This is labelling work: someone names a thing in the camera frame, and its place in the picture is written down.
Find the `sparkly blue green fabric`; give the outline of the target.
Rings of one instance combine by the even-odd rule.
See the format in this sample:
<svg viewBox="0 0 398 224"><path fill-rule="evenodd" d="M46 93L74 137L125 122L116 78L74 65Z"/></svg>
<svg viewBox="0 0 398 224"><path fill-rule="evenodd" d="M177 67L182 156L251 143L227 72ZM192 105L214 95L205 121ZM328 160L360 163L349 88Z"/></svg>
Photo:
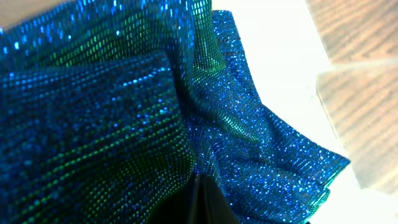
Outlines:
<svg viewBox="0 0 398 224"><path fill-rule="evenodd" d="M1 31L1 222L307 223L349 160L261 103L230 11L70 1Z"/></svg>

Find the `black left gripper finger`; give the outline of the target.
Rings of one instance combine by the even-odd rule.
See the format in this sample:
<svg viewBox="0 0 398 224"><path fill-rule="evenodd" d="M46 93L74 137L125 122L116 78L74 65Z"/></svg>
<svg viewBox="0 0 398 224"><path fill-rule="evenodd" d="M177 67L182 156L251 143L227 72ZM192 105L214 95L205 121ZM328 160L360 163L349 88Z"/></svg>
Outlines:
<svg viewBox="0 0 398 224"><path fill-rule="evenodd" d="M240 224L215 179L198 175L193 185L188 224Z"/></svg>

